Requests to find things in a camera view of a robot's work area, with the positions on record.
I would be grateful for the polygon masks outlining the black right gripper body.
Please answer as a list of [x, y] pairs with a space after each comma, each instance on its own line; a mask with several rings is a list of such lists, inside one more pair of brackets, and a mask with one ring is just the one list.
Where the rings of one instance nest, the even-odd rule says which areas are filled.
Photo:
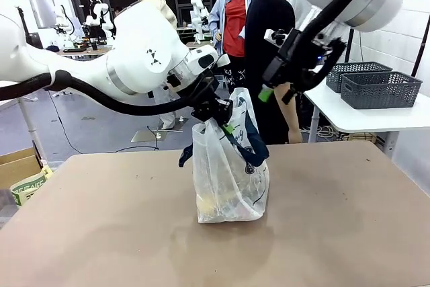
[[296, 90], [303, 90], [302, 50], [279, 48], [263, 73], [263, 84], [271, 89], [291, 83]]

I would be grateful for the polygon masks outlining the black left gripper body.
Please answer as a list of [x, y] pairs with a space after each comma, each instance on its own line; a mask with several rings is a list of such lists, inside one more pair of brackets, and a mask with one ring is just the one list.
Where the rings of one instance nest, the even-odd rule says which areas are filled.
[[232, 116], [233, 102], [230, 99], [220, 99], [219, 97], [211, 97], [198, 103], [191, 112], [191, 115], [206, 122], [209, 119], [214, 119], [219, 126], [228, 124]]

